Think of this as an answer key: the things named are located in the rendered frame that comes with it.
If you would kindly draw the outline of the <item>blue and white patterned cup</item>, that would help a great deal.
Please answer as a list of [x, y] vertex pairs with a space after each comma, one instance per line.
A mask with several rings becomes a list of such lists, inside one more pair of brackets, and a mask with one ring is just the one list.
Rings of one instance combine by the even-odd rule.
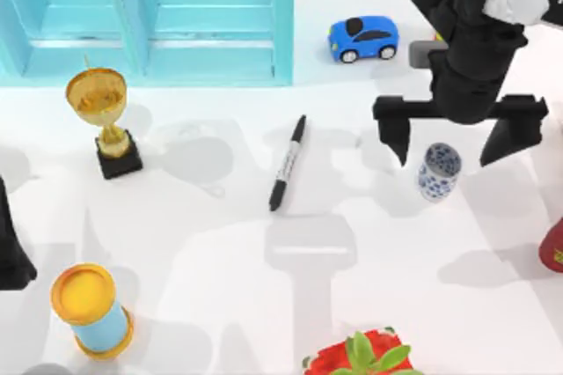
[[418, 172], [421, 195], [430, 202], [445, 199], [456, 186], [461, 170], [462, 159], [452, 146], [446, 143], [431, 144]]

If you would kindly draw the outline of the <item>grey rounded box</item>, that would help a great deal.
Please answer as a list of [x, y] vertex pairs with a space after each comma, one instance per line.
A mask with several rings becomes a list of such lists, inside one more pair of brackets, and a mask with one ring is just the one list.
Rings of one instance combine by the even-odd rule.
[[414, 69], [429, 69], [429, 54], [447, 49], [448, 44], [443, 40], [415, 40], [408, 49], [409, 65]]

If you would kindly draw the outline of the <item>blue toy car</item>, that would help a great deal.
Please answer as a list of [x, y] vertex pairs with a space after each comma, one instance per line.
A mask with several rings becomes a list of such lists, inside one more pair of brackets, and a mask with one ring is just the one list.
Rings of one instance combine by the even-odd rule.
[[331, 25], [327, 42], [336, 62], [354, 63], [371, 57], [390, 60], [398, 51], [398, 27], [385, 16], [348, 18]]

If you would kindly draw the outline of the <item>black marker pen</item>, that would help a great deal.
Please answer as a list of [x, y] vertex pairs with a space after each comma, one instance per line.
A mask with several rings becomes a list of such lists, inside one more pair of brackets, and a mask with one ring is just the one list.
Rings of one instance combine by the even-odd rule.
[[277, 211], [282, 205], [282, 201], [289, 184], [289, 178], [301, 148], [305, 127], [306, 116], [302, 115], [293, 130], [289, 141], [288, 151], [285, 154], [281, 168], [279, 169], [275, 177], [274, 186], [268, 202], [269, 210], [271, 212]]

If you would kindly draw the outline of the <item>dark red can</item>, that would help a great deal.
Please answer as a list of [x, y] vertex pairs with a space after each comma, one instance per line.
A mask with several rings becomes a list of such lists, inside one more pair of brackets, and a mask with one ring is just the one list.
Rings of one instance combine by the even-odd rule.
[[538, 256], [546, 268], [563, 274], [563, 217], [546, 233]]

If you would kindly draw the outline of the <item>red pot with green plant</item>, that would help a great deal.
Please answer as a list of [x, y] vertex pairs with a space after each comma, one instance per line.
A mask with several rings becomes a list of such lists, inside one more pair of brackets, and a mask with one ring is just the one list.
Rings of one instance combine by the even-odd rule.
[[355, 332], [302, 361], [303, 375], [423, 375], [392, 327]]

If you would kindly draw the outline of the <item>light blue rack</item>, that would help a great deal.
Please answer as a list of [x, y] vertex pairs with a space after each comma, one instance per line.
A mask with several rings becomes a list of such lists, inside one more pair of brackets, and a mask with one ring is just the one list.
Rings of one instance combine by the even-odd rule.
[[0, 86], [289, 85], [294, 0], [0, 0]]

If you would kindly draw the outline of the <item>gold trophy with black base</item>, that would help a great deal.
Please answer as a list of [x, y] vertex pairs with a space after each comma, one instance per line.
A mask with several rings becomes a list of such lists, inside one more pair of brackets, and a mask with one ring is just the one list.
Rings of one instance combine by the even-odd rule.
[[127, 129], [116, 122], [127, 105], [127, 83], [109, 68], [89, 66], [67, 84], [66, 100], [81, 120], [101, 128], [95, 138], [100, 170], [106, 180], [143, 169], [143, 162]]

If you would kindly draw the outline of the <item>yellow and blue can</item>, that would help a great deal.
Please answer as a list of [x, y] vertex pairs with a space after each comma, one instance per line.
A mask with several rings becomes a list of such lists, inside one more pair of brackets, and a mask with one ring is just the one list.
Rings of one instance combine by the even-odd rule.
[[71, 327], [78, 347], [92, 359], [115, 359], [132, 341], [132, 315], [118, 300], [111, 274], [98, 264], [65, 269], [51, 287], [50, 302]]

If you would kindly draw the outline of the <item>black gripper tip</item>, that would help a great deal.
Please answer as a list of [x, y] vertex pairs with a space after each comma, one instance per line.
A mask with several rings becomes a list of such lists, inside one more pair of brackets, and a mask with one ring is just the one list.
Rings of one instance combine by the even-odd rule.
[[0, 176], [0, 291], [23, 290], [37, 275], [36, 267], [18, 240], [4, 179]]

